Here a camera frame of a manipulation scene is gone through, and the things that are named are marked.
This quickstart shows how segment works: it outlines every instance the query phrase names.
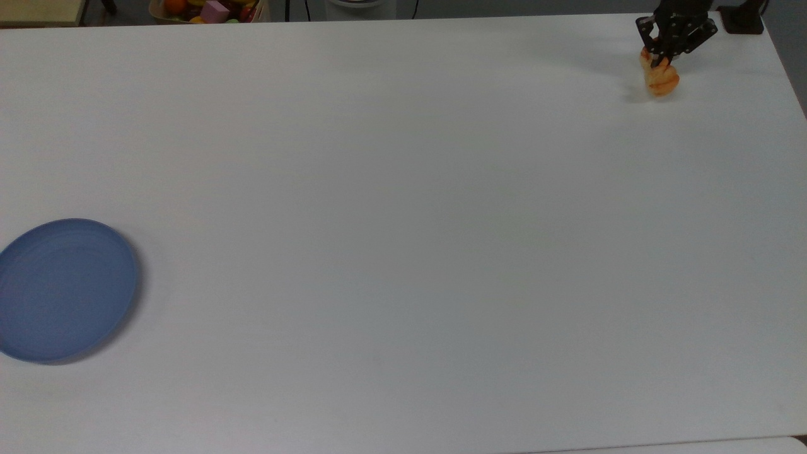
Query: toy fruit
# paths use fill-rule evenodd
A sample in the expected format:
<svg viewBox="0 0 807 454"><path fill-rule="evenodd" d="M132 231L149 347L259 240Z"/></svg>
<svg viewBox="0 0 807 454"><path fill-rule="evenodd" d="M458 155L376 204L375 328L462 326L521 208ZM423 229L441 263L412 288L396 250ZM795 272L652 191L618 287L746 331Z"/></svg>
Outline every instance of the toy fruit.
<svg viewBox="0 0 807 454"><path fill-rule="evenodd" d="M244 9L242 9L241 14L238 15L238 20L240 20L241 22L251 22L249 20L249 16L252 14L254 9L255 9L255 2L252 2L248 5L244 5Z"/></svg>
<svg viewBox="0 0 807 454"><path fill-rule="evenodd" d="M202 8L189 4L187 9L185 10L185 14L182 15L182 18L185 21L190 22L191 19L201 14L202 14Z"/></svg>
<svg viewBox="0 0 807 454"><path fill-rule="evenodd" d="M188 7L187 0L164 0L163 6L165 11L170 15L181 15L185 8Z"/></svg>

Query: blue plate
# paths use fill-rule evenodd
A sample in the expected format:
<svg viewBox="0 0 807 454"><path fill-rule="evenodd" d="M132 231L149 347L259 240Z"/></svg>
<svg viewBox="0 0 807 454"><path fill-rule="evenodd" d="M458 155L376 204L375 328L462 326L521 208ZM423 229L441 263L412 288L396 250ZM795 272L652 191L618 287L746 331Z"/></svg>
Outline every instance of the blue plate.
<svg viewBox="0 0 807 454"><path fill-rule="evenodd" d="M126 316L136 286L132 249L113 229L40 225L0 253L0 351L34 363L87 352Z"/></svg>

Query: white container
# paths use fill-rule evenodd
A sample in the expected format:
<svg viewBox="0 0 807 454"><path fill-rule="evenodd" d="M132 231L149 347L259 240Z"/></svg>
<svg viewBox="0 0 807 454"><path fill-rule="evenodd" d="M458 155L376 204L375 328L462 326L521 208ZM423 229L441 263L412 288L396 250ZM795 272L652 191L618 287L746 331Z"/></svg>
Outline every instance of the white container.
<svg viewBox="0 0 807 454"><path fill-rule="evenodd" d="M325 19L395 19L395 0L326 0Z"/></svg>

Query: gray floor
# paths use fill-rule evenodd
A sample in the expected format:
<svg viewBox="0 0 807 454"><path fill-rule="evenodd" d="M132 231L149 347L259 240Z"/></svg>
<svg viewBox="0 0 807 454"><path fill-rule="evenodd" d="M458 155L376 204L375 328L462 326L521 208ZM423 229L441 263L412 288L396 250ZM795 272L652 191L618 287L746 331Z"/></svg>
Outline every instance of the gray floor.
<svg viewBox="0 0 807 454"><path fill-rule="evenodd" d="M312 20L324 20L324 2L308 0ZM416 0L398 0L398 18L409 19ZM148 0L115 0L116 15L108 15L100 0L90 0L85 22L97 25L152 25ZM283 20L284 0L270 0L272 20ZM742 0L716 0L714 5L738 5ZM506 15L560 15L595 13L648 13L659 0L420 0L418 19ZM306 20L303 0L292 0L291 19ZM771 0L765 14L771 37L779 51L793 88L807 111L807 1Z"/></svg>

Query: orange food item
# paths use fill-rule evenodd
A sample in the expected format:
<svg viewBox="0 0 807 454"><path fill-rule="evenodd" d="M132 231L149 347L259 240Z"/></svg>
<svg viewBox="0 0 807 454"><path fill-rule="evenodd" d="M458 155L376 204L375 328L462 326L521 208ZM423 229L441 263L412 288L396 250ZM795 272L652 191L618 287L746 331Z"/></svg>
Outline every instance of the orange food item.
<svg viewBox="0 0 807 454"><path fill-rule="evenodd" d="M655 96L667 96L672 93L678 86L681 77L678 71L675 70L673 65L670 65L670 60L664 57L655 68L650 67L652 56L647 52L647 48L642 49L642 55L639 56L639 61L642 63L642 68L645 70L645 83L647 90Z"/></svg>
<svg viewBox="0 0 807 454"><path fill-rule="evenodd" d="M170 15L180 15L188 7L187 0L163 0L162 4L165 6L165 12Z"/></svg>

